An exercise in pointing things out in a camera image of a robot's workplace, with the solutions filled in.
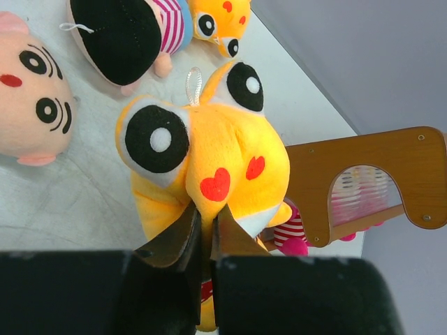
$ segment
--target plush doll head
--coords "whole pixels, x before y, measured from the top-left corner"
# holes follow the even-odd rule
[[[67,0],[67,11],[82,53],[127,96],[153,64],[167,76],[170,55],[192,39],[186,0]]]
[[[291,217],[283,202],[290,170],[286,149],[265,118],[259,76],[245,63],[218,69],[198,105],[136,98],[124,108],[115,139],[132,170],[132,190],[149,240],[179,218],[190,201],[202,216],[205,254],[212,221],[226,204],[254,239],[266,226]],[[213,330],[212,297],[202,299],[200,328]]]
[[[0,12],[0,154],[51,163],[71,139],[73,95],[46,46],[18,16]]]
[[[189,0],[194,37],[208,40],[224,57],[234,57],[250,20],[251,0]]]

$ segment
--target white string loop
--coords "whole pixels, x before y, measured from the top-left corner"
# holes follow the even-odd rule
[[[194,96],[191,93],[190,81],[193,73],[197,73],[197,85],[196,91],[194,92]],[[188,76],[186,77],[186,96],[188,97],[189,105],[195,107],[200,105],[200,91],[202,90],[202,73],[198,67],[193,67],[191,71],[189,71]]]
[[[73,30],[74,28],[85,30],[89,34],[95,32],[93,29],[90,29],[89,27],[86,27],[83,24],[62,23],[59,25],[59,29],[61,29],[63,31],[70,31],[70,30]]]

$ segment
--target gray wall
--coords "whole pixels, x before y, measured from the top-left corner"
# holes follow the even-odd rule
[[[253,0],[255,13],[358,133],[447,132],[446,0]],[[447,334],[447,228],[401,216],[365,237],[408,335]]]

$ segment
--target yellow frog plush toy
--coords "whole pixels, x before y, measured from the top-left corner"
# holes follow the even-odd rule
[[[263,87],[250,65],[232,61],[216,70],[192,105],[137,97],[119,117],[115,140],[131,169],[131,188],[148,240],[174,223],[190,201],[201,214],[208,255],[212,221],[226,204],[254,239],[291,217],[283,201],[288,155],[265,118]],[[207,278],[198,328],[216,329]]]
[[[217,45],[222,56],[232,58],[250,20],[251,0],[188,0],[193,35]]]

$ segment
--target white table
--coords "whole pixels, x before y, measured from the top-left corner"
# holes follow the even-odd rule
[[[59,62],[75,96],[78,122],[69,150],[47,167],[25,167],[0,156],[0,249],[136,248],[145,243],[129,189],[129,170],[115,149],[115,122],[130,101],[104,85],[70,33],[65,0],[2,0],[0,10],[27,17]],[[355,135],[261,21],[252,16],[240,58],[263,81],[265,111],[285,144]],[[208,43],[194,41],[173,58],[165,80],[149,72],[138,94],[186,104],[184,82],[193,66],[208,78],[225,60]],[[312,254],[359,257],[362,235]]]

